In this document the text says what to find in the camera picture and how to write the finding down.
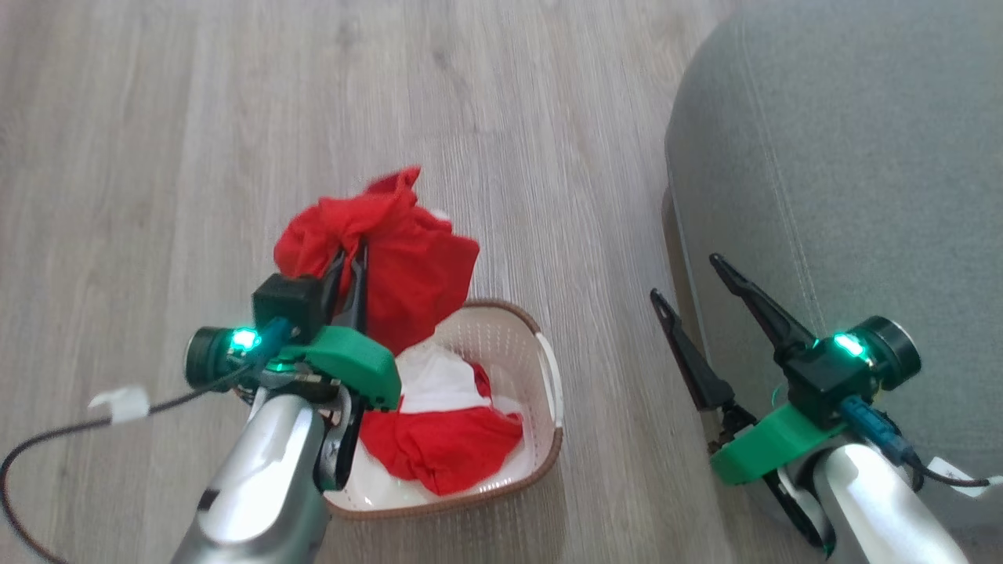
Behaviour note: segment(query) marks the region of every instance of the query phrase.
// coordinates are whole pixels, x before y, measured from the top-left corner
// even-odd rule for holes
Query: white plastic basket
[[[380,519],[467,507],[535,484],[557,462],[564,433],[561,374],[528,313],[501,301],[471,301],[443,321],[431,340],[484,367],[495,406],[523,414],[523,442],[497,474],[445,497],[390,476],[359,442],[345,489],[327,494],[336,515]]]

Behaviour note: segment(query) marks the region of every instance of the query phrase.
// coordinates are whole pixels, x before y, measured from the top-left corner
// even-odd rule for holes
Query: gray sofa
[[[1003,2],[742,11],[686,71],[665,151],[681,285],[739,402],[765,414],[783,378],[712,252],[818,334],[899,321],[924,367],[882,407],[924,461],[1003,473]],[[921,497],[963,536],[1003,538],[1003,492]]]

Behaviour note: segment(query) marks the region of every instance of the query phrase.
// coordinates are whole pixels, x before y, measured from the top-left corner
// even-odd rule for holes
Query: white label tag
[[[945,461],[940,457],[934,457],[934,460],[930,461],[930,465],[927,466],[931,471],[940,474],[941,476],[947,476],[948,478],[954,478],[955,480],[972,480],[972,477],[965,474],[964,472],[958,470],[951,463]],[[965,494],[966,496],[976,499],[981,496],[986,490],[991,486],[983,486],[978,488],[961,488],[958,486],[951,486],[958,492]]]

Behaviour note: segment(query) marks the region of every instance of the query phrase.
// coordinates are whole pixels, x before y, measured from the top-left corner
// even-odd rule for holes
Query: red cloth
[[[477,392],[490,397],[490,380],[471,364]],[[362,419],[360,439],[386,471],[401,480],[420,480],[439,496],[462,492],[501,469],[523,440],[523,418],[494,407],[455,411],[383,413]]]
[[[275,244],[282,274],[321,277],[341,248],[351,260],[365,238],[368,333],[394,355],[430,337],[463,305],[480,251],[476,241],[453,235],[451,223],[417,205],[412,187],[419,173],[417,167],[405,169],[352,199],[321,198]],[[346,268],[341,295],[350,283]]]

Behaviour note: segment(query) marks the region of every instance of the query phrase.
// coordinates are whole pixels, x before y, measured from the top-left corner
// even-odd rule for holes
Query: white cable tie
[[[149,396],[141,385],[127,385],[118,389],[102,391],[90,400],[88,409],[108,404],[111,411],[111,425],[130,421],[149,414]]]
[[[955,480],[972,480],[971,476],[958,470],[957,467],[940,457],[934,457],[934,460],[930,461],[930,465],[927,466],[927,468],[937,474],[940,474],[941,476],[954,478]],[[951,486],[951,488],[954,489],[954,491],[964,494],[972,499],[979,499],[986,493],[986,490],[1003,484],[1003,476],[993,476],[987,480],[989,481],[988,486]]]

